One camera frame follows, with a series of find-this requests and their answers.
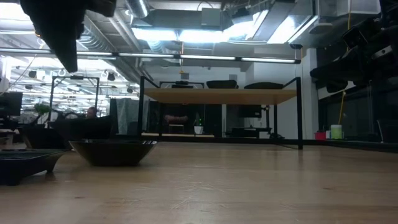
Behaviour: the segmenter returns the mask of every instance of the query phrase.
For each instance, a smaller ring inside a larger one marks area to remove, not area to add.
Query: fluorescent light
[[[230,28],[225,29],[223,31],[223,34],[225,38],[230,39],[231,37],[241,37],[243,35],[246,35],[249,28],[253,26],[253,21],[247,21],[247,22],[240,22],[238,24],[232,25]]]
[[[284,44],[293,35],[295,31],[294,20],[291,16],[286,17],[279,27],[275,30],[274,34],[267,41],[268,44]]]
[[[207,56],[207,55],[181,55],[182,59],[208,59],[208,60],[235,60],[235,57]]]
[[[308,22],[305,26],[303,26],[296,34],[293,35],[287,42],[292,43],[295,41],[298,37],[300,37],[304,31],[306,31],[316,20],[318,20],[318,16],[314,16],[310,22]]]
[[[77,52],[77,55],[112,56],[112,53],[111,52]]]
[[[293,59],[278,59],[278,58],[242,58],[243,62],[269,62],[269,63],[295,63]]]
[[[144,57],[144,58],[174,58],[171,54],[142,54],[142,53],[120,53],[121,57]]]
[[[183,30],[179,40],[187,43],[220,43],[228,40],[222,31]]]
[[[174,30],[132,28],[132,31],[139,40],[177,40]]]
[[[258,12],[256,14],[253,15],[253,20],[255,21],[251,30],[248,32],[248,34],[246,35],[246,40],[248,39],[252,39],[254,37],[254,35],[256,34],[257,30],[259,30],[262,22],[264,22],[264,19],[266,19],[267,15],[268,15],[268,10],[264,10],[262,12]]]

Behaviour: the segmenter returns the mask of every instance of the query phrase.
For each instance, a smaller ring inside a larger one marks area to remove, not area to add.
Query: wooden table
[[[285,87],[295,83],[295,90]],[[138,135],[142,133],[142,119],[144,114],[144,95],[158,101],[161,105],[159,121],[164,117],[164,104],[231,104],[231,105],[274,105],[274,135],[277,136],[277,105],[289,99],[297,99],[297,141],[298,149],[303,149],[303,123],[302,123],[302,91],[301,78],[295,77],[284,85],[281,90],[267,89],[188,89],[188,88],[160,88],[153,81],[141,76],[140,101],[138,114]],[[159,133],[162,134],[162,122],[159,122]],[[283,139],[270,139],[271,144],[286,144]]]
[[[2,224],[396,224],[398,154],[161,142],[139,167],[90,167],[0,186]]]
[[[296,90],[146,88],[145,95],[160,103],[278,105],[295,97]]]

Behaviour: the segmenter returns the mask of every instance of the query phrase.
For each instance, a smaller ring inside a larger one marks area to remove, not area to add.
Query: wall
[[[149,74],[155,83],[160,81],[175,82],[181,80],[180,67],[161,68],[159,66],[147,67]],[[238,75],[238,85],[244,86],[246,74],[240,68],[221,68],[221,67],[183,67],[183,71],[190,74],[190,82],[204,82],[210,80],[229,80],[229,75]]]
[[[303,138],[313,139],[318,130],[318,93],[312,83],[310,71],[317,66],[315,49],[308,49],[307,55],[300,65],[286,65],[275,63],[254,63],[246,73],[246,84],[254,82],[275,82],[285,84],[295,77],[302,77],[302,108],[303,108]],[[286,89],[296,89],[295,83]],[[274,128],[273,106],[270,110],[270,127]],[[266,112],[262,118],[251,118],[246,125],[257,127],[266,126]],[[278,105],[278,133],[286,139],[297,139],[297,98],[292,98]]]

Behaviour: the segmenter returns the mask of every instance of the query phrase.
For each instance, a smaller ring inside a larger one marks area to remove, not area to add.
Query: black tray
[[[62,149],[3,149],[0,151],[0,183],[18,185],[38,172],[52,172],[58,159],[67,151]]]
[[[93,166],[136,166],[157,142],[90,139],[70,144]]]

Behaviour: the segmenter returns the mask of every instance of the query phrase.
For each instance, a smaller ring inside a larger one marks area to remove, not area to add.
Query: desk
[[[149,82],[155,88],[146,88]],[[295,90],[285,87],[295,83]],[[142,133],[142,118],[144,111],[144,95],[160,103],[159,121],[164,116],[164,104],[232,104],[232,105],[274,105],[274,133],[277,128],[277,105],[293,97],[297,99],[297,136],[298,149],[303,149],[303,123],[302,123],[302,91],[301,78],[296,77],[284,85],[282,90],[247,90],[247,89],[161,89],[147,77],[142,76],[140,82],[140,98],[138,113],[138,135]],[[162,122],[159,122],[159,133],[162,136]],[[282,144],[278,139],[275,144]]]
[[[397,223],[398,154],[309,148],[160,142],[137,167],[68,152],[0,187],[1,223]]]

